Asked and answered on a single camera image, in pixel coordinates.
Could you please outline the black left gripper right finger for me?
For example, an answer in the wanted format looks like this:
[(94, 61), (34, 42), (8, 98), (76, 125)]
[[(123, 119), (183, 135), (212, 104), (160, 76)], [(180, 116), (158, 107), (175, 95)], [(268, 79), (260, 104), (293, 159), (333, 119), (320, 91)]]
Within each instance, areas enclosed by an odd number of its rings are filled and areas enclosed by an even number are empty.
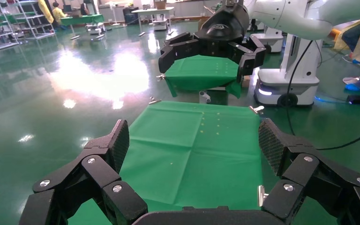
[(319, 152), (308, 140), (282, 132), (272, 120), (258, 128), (259, 147), (279, 177), (261, 209), (289, 225), (306, 198), (316, 200), (340, 225), (360, 225), (360, 173)]

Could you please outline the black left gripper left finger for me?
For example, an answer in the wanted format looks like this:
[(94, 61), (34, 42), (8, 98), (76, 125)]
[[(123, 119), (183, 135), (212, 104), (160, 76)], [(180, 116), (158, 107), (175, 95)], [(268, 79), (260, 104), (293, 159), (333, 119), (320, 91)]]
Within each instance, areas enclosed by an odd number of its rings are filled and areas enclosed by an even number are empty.
[(33, 185), (19, 223), (66, 225), (93, 200), (111, 224), (133, 224), (148, 206), (120, 176), (128, 148), (128, 123), (118, 120), (109, 134), (89, 140), (74, 160)]

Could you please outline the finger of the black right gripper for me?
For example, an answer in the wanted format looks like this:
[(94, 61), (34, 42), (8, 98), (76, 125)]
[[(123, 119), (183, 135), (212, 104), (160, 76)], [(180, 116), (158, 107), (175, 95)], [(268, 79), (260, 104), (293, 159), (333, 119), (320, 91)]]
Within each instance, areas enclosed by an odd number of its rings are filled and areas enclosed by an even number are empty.
[(181, 33), (164, 42), (158, 59), (160, 73), (164, 74), (176, 60), (192, 57), (200, 53), (200, 42), (190, 32)]
[(254, 68), (263, 65), (265, 46), (255, 36), (250, 36), (241, 44), (228, 43), (228, 58), (238, 64), (236, 82), (241, 83), (246, 75), (252, 75)]

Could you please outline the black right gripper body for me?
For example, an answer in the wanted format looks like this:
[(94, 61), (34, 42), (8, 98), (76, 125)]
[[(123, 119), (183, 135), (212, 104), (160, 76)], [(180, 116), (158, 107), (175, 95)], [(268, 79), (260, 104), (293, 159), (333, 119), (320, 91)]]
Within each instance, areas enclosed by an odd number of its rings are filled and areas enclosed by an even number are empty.
[(194, 33), (199, 41), (199, 54), (203, 56), (228, 56), (234, 42), (241, 44), (249, 26), (249, 15), (242, 3), (224, 4)]

